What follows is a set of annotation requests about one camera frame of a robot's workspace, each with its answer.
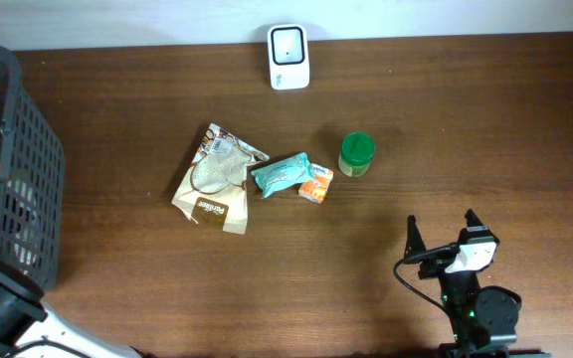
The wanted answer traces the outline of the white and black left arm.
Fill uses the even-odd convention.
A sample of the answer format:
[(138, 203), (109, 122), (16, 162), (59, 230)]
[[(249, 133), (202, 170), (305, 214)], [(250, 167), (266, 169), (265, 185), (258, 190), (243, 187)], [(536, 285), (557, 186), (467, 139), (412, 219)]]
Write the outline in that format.
[(58, 314), (28, 277), (0, 261), (0, 357), (133, 357)]

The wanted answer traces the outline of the beige seed pouch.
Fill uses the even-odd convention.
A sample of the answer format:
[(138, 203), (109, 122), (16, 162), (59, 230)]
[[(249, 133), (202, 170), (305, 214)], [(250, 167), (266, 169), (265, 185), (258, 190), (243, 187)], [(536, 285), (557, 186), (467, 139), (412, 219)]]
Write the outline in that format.
[(243, 235), (248, 224), (248, 170), (269, 159), (265, 152), (212, 123), (172, 204), (195, 224)]

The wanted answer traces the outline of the orange juice carton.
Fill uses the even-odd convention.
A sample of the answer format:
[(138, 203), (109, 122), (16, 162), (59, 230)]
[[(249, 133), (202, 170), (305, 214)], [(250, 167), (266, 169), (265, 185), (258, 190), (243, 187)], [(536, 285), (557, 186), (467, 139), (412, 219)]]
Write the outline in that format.
[(334, 172), (317, 164), (312, 164), (311, 167), (313, 179), (301, 184), (298, 189), (298, 195), (311, 202), (321, 204), (334, 178)]

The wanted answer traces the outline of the green lid jar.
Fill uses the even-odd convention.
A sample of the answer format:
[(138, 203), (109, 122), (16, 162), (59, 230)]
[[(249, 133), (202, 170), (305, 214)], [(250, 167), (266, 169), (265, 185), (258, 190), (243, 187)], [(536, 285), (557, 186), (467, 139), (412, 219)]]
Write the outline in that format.
[(366, 133), (353, 132), (342, 141), (338, 167), (349, 177), (359, 177), (365, 174), (373, 160), (375, 142)]

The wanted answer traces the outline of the teal wet wipes pack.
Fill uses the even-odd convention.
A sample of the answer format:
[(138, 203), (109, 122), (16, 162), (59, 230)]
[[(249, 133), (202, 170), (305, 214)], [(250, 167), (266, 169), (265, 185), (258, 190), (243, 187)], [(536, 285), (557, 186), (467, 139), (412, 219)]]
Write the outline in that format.
[(312, 165), (305, 152), (252, 170), (251, 175), (261, 189), (263, 199), (295, 184), (308, 182), (314, 177)]

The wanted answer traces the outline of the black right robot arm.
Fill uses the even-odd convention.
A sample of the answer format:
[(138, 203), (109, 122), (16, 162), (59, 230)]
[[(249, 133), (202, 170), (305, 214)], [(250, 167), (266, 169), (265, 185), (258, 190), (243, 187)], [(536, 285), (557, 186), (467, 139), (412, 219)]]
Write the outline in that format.
[(493, 263), (500, 240), (473, 210), (465, 213), (467, 225), (458, 239), (447, 245), (427, 249), (416, 218), (407, 219), (404, 257), (395, 263), (393, 273), (401, 278), (401, 265), (417, 265), (420, 279), (437, 279), (441, 298), (435, 301), (407, 283), (400, 282), (443, 311), (451, 323), (454, 341), (437, 349), (439, 357), (545, 357), (542, 351), (511, 351), (516, 342), (516, 325), (522, 298), (507, 288), (482, 287), (478, 274)]

